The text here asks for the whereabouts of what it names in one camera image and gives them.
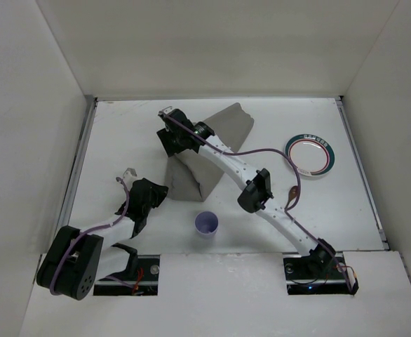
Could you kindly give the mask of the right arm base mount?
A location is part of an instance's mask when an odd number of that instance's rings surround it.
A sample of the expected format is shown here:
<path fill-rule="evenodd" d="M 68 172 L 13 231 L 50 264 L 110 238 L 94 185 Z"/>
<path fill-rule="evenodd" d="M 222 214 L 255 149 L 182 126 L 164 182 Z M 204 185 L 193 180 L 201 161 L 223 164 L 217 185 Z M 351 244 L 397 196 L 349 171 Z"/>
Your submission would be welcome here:
<path fill-rule="evenodd" d="M 346 264 L 344 255 L 336 255 L 328 266 L 321 267 L 310 256 L 283 258 L 288 295 L 355 295 L 359 283 L 353 268 Z"/>

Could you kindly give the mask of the white plate green red rim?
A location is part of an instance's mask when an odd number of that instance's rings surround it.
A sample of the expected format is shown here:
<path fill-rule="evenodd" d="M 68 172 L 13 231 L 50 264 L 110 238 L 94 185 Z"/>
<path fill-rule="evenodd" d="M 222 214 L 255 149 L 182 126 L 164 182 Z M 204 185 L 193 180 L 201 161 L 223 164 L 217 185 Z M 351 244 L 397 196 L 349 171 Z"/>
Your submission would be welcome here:
<path fill-rule="evenodd" d="M 298 173 L 310 178 L 328 174 L 335 165 L 335 151 L 331 144 L 310 133 L 291 137 L 285 144 L 285 153 Z"/>

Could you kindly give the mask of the purple plastic cup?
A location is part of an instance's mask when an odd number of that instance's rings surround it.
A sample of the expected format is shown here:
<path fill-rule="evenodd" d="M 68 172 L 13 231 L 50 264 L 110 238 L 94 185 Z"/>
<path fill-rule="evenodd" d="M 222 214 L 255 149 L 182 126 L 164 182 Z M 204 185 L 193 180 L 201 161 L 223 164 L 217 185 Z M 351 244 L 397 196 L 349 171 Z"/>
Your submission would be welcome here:
<path fill-rule="evenodd" d="M 198 235 L 205 239 L 215 236 L 219 226 L 218 217 L 211 211 L 199 213 L 194 220 L 194 227 Z"/>

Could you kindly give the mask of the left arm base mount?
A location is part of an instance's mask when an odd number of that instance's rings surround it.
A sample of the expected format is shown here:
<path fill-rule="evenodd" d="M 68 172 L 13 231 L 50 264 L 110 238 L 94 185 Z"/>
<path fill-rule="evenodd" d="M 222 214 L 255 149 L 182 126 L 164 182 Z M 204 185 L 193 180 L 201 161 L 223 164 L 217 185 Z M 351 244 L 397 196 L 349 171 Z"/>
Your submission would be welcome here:
<path fill-rule="evenodd" d="M 159 255 L 140 255 L 125 244 L 101 254 L 93 287 L 94 296 L 156 296 L 159 290 Z"/>

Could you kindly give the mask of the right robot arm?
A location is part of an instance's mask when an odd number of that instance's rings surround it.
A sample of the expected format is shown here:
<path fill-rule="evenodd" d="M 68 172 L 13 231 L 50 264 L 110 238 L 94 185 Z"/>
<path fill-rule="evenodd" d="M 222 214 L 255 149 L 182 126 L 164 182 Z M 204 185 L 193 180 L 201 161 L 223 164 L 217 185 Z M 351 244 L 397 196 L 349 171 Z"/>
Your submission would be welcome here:
<path fill-rule="evenodd" d="M 179 109 L 162 110 L 158 113 L 165 127 L 157 132 L 168 156 L 192 150 L 208 159 L 227 174 L 241 190 L 238 205 L 246 212 L 255 214 L 270 223 L 297 250 L 300 256 L 311 263 L 311 270 L 319 273 L 336 263 L 335 250 L 325 240 L 314 237 L 289 213 L 288 207 L 280 206 L 271 191 L 271 176 L 265 168 L 257 169 L 241 157 L 257 152 L 275 152 L 262 148 L 234 153 L 207 124 L 196 124 Z"/>

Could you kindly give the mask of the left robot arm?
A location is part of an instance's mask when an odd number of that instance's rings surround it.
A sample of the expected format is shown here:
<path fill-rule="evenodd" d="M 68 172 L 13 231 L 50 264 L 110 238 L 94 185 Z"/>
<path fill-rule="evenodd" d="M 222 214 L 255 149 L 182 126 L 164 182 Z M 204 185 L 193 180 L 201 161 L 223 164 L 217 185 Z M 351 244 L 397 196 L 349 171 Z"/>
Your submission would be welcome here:
<path fill-rule="evenodd" d="M 168 187 L 146 178 L 116 181 L 125 201 L 112 218 L 85 229 L 66 225 L 56 234 L 36 274 L 37 284 L 52 295 L 82 300 L 96 281 L 136 273 L 137 250 L 123 242 L 141 233 L 150 212 L 168 196 Z"/>

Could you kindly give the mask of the brown wooden spoon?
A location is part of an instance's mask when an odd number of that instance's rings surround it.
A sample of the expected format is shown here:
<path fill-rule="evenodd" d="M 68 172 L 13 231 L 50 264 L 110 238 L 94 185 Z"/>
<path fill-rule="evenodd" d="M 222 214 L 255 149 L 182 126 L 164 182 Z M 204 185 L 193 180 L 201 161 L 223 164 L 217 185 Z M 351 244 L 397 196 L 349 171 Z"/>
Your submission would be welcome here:
<path fill-rule="evenodd" d="M 287 204 L 285 205 L 285 210 L 289 211 L 290 209 L 293 209 L 296 207 L 300 197 L 300 188 L 298 185 L 295 185 L 290 188 L 289 193 L 288 193 L 288 201 Z"/>

